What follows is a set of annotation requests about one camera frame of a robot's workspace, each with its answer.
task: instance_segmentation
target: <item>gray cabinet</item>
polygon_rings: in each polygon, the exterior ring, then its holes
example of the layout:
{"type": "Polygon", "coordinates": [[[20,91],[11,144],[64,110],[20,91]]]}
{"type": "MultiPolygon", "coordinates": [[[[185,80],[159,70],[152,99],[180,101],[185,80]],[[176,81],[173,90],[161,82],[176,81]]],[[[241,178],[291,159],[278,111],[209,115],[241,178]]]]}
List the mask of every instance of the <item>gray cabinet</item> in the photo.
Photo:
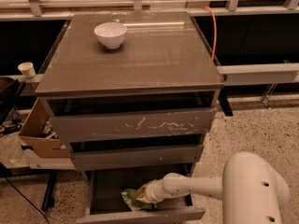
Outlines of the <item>gray cabinet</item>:
{"type": "Polygon", "coordinates": [[[93,35],[106,21],[109,13],[76,15],[36,90],[77,170],[91,179],[91,204],[78,223],[200,218],[204,211],[190,197],[162,203],[157,212],[132,213],[120,203],[120,188],[192,171],[216,113],[222,76],[185,12],[132,12],[125,42],[113,50],[93,35]],[[101,210],[108,204],[116,215],[101,210]]]}

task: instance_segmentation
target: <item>open cardboard box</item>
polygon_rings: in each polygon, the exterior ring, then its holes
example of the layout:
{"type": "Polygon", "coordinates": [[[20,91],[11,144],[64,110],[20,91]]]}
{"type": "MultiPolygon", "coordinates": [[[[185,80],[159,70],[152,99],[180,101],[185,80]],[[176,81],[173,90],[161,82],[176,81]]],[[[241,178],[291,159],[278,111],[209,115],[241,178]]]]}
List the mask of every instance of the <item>open cardboard box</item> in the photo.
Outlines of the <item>open cardboard box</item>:
{"type": "Polygon", "coordinates": [[[69,151],[59,139],[41,137],[48,120],[49,114],[40,99],[37,98],[32,111],[19,133],[22,148],[25,148],[24,145],[28,146],[40,158],[70,158],[69,151]]]}

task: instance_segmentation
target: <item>terrazzo floor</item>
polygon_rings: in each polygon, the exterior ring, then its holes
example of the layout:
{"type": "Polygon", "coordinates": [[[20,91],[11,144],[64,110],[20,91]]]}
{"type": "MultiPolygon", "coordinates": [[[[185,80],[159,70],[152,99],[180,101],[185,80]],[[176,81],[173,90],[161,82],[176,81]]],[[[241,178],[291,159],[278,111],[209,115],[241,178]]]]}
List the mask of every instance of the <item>terrazzo floor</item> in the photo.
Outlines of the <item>terrazzo floor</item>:
{"type": "MultiPolygon", "coordinates": [[[[291,200],[280,209],[284,224],[299,223],[299,96],[273,96],[272,109],[263,107],[259,98],[230,99],[234,111],[226,117],[221,109],[205,139],[201,160],[194,176],[221,175],[226,161],[238,151],[250,151],[267,160],[287,181],[291,200]]],[[[0,139],[0,162],[23,159],[14,135],[0,139]]],[[[15,177],[9,180],[37,207],[41,207],[48,175],[15,177]]],[[[84,217],[88,184],[80,173],[58,173],[53,197],[54,206],[45,215],[49,223],[71,224],[84,217]]],[[[193,195],[194,204],[204,207],[201,220],[184,224],[221,224],[221,201],[193,195]]],[[[9,184],[0,178],[0,223],[47,223],[9,184]]]]}

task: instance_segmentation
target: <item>glass top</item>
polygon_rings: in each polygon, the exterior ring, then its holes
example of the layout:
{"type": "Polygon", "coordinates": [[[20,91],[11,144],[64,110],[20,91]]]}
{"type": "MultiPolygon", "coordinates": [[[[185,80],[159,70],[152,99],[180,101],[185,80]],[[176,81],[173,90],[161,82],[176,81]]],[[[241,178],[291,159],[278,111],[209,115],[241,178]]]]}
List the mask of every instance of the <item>glass top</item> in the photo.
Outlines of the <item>glass top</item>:
{"type": "Polygon", "coordinates": [[[99,13],[75,15],[36,93],[107,95],[221,86],[222,78],[187,13],[99,13]],[[107,49],[93,30],[115,17],[128,31],[118,49],[107,49]]]}

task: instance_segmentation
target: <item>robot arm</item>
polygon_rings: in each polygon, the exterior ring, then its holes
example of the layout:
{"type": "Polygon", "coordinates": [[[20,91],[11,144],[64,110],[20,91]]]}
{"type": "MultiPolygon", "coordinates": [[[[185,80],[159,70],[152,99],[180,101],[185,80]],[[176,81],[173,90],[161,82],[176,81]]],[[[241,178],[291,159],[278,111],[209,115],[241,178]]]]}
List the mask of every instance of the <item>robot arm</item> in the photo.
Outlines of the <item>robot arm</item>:
{"type": "Polygon", "coordinates": [[[222,200],[224,224],[281,224],[279,207],[290,199],[286,181],[261,157],[240,152],[225,164],[223,175],[189,178],[168,174],[150,181],[138,200],[158,203],[190,193],[222,200]]]}

